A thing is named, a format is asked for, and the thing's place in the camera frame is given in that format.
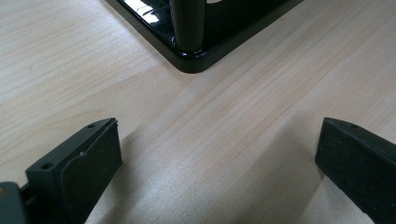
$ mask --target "small hole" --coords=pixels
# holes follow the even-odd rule
[[[53,166],[53,163],[48,162],[48,163],[42,165],[42,166],[41,166],[41,169],[43,169],[43,170],[48,170],[48,169],[51,168],[52,166]]]
[[[0,188],[0,196],[6,193],[6,189],[5,188]]]

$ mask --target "glossy black base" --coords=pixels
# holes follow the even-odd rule
[[[200,73],[303,0],[223,0],[205,6],[203,45],[177,47],[169,0],[106,0],[171,64]]]

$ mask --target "light wood surface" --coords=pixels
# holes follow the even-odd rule
[[[0,181],[84,125],[123,166],[87,223],[372,223],[314,163],[324,117],[396,143],[396,2],[305,0],[178,72],[105,1],[0,3]]]

